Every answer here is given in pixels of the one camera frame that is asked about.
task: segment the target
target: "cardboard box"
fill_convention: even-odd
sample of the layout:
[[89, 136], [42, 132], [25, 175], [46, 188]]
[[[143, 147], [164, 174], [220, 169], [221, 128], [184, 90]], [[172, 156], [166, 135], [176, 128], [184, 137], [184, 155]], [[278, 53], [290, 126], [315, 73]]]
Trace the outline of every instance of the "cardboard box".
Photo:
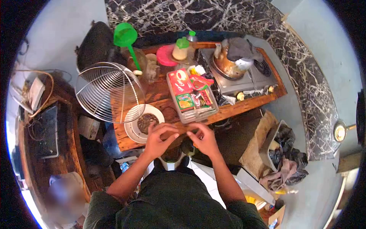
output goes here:
[[262, 208], [259, 211], [259, 214], [261, 215], [261, 217], [263, 218], [264, 222], [269, 226], [272, 224], [272, 222], [277, 219], [277, 224], [275, 225], [274, 229], [280, 229], [281, 223], [282, 223], [282, 219], [283, 216], [285, 214], [285, 205], [282, 206], [282, 208], [280, 208], [278, 211], [276, 212], [269, 212], [266, 211], [264, 208]]
[[87, 139], [95, 140], [100, 122], [87, 116], [80, 116], [78, 120], [79, 133]]

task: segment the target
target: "metal kettle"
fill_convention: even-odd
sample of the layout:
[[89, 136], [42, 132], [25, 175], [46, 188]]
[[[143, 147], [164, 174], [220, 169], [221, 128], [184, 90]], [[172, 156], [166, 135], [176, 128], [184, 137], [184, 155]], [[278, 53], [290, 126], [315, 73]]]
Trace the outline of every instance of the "metal kettle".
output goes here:
[[227, 39], [223, 40], [220, 44], [216, 44], [213, 55], [214, 65], [225, 78], [229, 80], [239, 80], [244, 76], [245, 72], [254, 64], [254, 60], [241, 58], [235, 62], [231, 61], [227, 59], [228, 49], [229, 42]]

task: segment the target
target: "grey cloth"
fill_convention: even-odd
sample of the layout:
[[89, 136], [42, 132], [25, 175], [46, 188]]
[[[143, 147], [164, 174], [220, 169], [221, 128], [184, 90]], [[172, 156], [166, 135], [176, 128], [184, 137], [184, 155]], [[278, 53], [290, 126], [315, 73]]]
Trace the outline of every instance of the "grey cloth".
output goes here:
[[257, 60], [263, 61], [263, 56], [256, 50], [254, 46], [248, 40], [241, 37], [234, 37], [228, 40], [229, 48], [227, 58], [230, 61], [237, 61], [239, 59], [244, 60]]
[[268, 228], [254, 204], [236, 201], [227, 210], [213, 200], [194, 174], [148, 175], [137, 200], [123, 206], [93, 192], [83, 228]]

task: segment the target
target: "wire fan guard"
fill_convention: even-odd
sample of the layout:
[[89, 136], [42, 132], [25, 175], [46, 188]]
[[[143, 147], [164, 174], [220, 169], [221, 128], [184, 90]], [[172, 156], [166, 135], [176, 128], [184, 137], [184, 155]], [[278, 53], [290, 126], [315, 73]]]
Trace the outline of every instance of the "wire fan guard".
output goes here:
[[76, 81], [75, 94], [88, 113], [106, 122], [132, 122], [145, 109], [137, 77], [117, 63], [99, 62], [85, 68]]

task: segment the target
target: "shoe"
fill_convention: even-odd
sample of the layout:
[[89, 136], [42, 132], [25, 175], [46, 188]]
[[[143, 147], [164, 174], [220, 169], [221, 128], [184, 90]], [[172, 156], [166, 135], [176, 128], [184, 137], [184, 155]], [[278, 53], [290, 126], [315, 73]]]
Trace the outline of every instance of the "shoe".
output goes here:
[[187, 167], [189, 164], [189, 157], [188, 156], [184, 156], [182, 158], [182, 160], [180, 161], [180, 165], [181, 167]]
[[154, 160], [154, 168], [157, 170], [157, 171], [162, 171], [162, 170], [165, 170], [161, 160], [159, 158], [156, 158]]

